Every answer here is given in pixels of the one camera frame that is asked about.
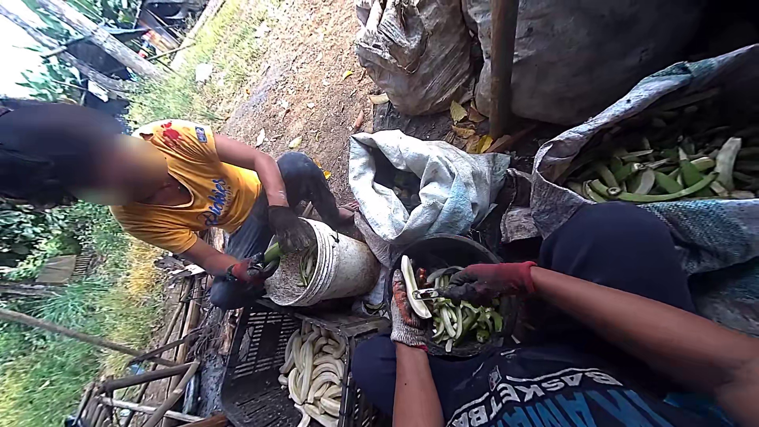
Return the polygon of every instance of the foot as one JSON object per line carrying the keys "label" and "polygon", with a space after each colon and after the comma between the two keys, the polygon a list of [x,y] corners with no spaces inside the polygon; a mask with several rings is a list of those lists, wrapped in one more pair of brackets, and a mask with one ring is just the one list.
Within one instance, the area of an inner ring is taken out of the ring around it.
{"label": "foot", "polygon": [[347,223],[353,219],[353,213],[358,210],[358,202],[352,201],[337,207],[340,216],[340,222]]}

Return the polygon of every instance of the dark pants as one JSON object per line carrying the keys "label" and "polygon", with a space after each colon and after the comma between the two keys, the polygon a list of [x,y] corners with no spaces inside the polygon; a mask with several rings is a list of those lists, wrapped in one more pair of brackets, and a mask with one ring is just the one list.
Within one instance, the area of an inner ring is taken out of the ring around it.
{"label": "dark pants", "polygon": [[[543,242],[538,264],[694,311],[687,276],[680,268],[669,229],[653,214],[631,204],[612,202],[581,208]],[[653,375],[641,362],[563,313],[552,316],[550,324],[533,336],[531,343],[566,344],[597,354],[625,366],[628,372],[641,372],[636,376],[641,383],[649,382],[641,377]],[[429,359],[441,401],[447,401],[443,395],[471,377],[482,362],[482,356],[455,362],[434,356]],[[389,335],[361,343],[353,356],[352,372],[367,398],[384,413],[392,414],[395,346]]]}
{"label": "dark pants", "polygon": [[[329,190],[322,170],[313,160],[303,153],[288,152],[277,159],[277,166],[285,182],[290,207],[310,201],[327,225],[337,227],[339,213],[335,196]],[[229,236],[225,252],[239,260],[249,258],[265,251],[272,236],[269,202],[262,189],[245,222]],[[254,300],[254,293],[239,283],[228,283],[224,277],[217,277],[211,286],[211,304],[222,310],[244,307]]]}

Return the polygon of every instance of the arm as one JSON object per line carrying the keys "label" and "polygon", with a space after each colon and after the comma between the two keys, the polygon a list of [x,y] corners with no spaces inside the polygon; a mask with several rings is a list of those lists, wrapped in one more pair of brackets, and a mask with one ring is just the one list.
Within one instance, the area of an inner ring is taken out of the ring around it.
{"label": "arm", "polygon": [[759,340],[621,290],[532,267],[535,292],[647,364],[759,425]]}
{"label": "arm", "polygon": [[214,134],[213,137],[219,160],[256,171],[269,199],[269,206],[288,206],[285,182],[282,181],[277,162],[269,154],[224,135]]}
{"label": "arm", "polygon": [[395,343],[395,360],[392,424],[396,427],[441,427],[444,424],[442,408],[427,352]]}
{"label": "arm", "polygon": [[203,240],[198,239],[187,251],[180,254],[200,265],[212,276],[224,276],[230,265],[240,262],[237,258],[223,254]]}

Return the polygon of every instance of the hand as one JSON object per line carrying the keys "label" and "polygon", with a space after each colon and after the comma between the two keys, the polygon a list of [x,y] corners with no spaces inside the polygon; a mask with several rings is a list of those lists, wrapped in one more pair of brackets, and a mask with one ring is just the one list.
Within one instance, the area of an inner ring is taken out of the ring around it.
{"label": "hand", "polygon": [[260,268],[261,263],[263,263],[263,254],[259,252],[229,266],[225,278],[230,281],[238,281],[243,285],[263,289],[263,282],[274,274],[279,263],[272,262]]}
{"label": "hand", "polygon": [[392,314],[390,340],[427,351],[424,320],[417,316],[408,301],[406,285],[400,270],[396,270],[392,275],[390,313]]}
{"label": "hand", "polygon": [[286,254],[300,252],[316,243],[311,227],[289,207],[269,206],[269,226]]}
{"label": "hand", "polygon": [[507,264],[475,264],[451,277],[450,284],[441,289],[446,298],[469,301],[477,305],[492,305],[504,295],[533,293],[531,261]]}

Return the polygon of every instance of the dark blue t-shirt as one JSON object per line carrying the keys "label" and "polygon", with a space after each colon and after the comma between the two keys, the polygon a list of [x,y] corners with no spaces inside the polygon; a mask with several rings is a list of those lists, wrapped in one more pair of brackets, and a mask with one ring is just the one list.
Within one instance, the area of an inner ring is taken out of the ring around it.
{"label": "dark blue t-shirt", "polygon": [[709,423],[566,347],[493,354],[441,402],[454,427],[699,427]]}

